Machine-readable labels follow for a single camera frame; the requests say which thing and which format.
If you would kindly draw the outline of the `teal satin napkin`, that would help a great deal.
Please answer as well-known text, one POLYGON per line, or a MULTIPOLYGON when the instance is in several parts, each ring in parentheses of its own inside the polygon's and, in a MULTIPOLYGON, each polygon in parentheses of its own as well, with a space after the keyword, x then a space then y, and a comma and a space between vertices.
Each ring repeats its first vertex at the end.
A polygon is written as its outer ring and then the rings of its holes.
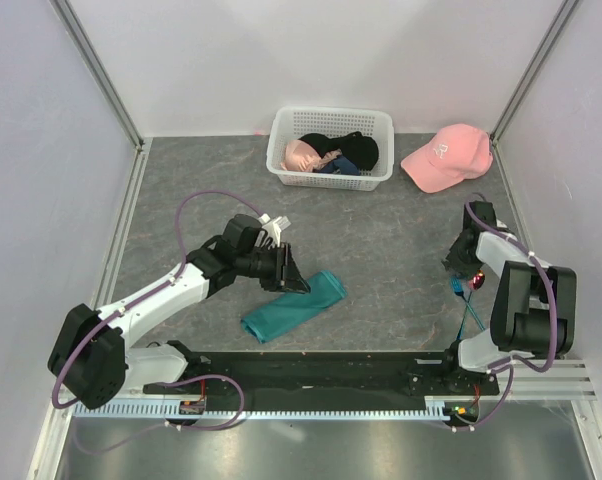
POLYGON ((347 297, 341 281, 323 270, 308 280, 310 292, 285 293, 245 315, 240 325, 259 343, 267 343, 289 333, 347 297))

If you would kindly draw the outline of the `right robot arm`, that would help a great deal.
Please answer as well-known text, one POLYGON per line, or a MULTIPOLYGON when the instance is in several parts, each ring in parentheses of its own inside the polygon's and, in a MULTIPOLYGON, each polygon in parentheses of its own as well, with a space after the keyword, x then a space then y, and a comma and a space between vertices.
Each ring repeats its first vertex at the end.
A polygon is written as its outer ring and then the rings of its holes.
POLYGON ((459 328, 449 347, 453 360, 438 371, 446 391, 462 393, 474 383, 475 372, 497 373, 515 362, 544 373, 571 350, 576 272, 539 259, 497 219, 490 202, 465 203, 462 230, 442 264, 453 292, 480 329, 476 336, 464 338, 464 328, 459 328), (485 268, 499 280, 488 323, 470 301, 484 282, 485 268))

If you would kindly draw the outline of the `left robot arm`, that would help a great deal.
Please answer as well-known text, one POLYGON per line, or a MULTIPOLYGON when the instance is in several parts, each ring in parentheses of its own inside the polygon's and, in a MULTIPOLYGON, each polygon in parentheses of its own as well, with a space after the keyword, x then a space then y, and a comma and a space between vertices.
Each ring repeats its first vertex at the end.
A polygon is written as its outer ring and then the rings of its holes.
POLYGON ((184 308, 232 285, 239 277, 259 281, 263 290, 307 294, 289 243, 282 240, 287 217, 237 214, 222 234, 187 253, 160 279, 134 294, 92 309, 71 309, 47 362, 55 392, 66 388, 89 409, 107 404, 122 389, 168 383, 189 393, 200 369, 172 345, 145 353, 135 344, 147 332, 184 308))

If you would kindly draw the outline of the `iridescent pink spoon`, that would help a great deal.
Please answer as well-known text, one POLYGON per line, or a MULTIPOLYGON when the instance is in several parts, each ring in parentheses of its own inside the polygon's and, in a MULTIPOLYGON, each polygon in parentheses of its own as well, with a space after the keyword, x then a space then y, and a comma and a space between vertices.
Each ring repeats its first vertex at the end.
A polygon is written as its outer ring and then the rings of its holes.
POLYGON ((469 287, 473 291, 479 290, 485 282, 485 274, 479 270, 468 282, 469 287))

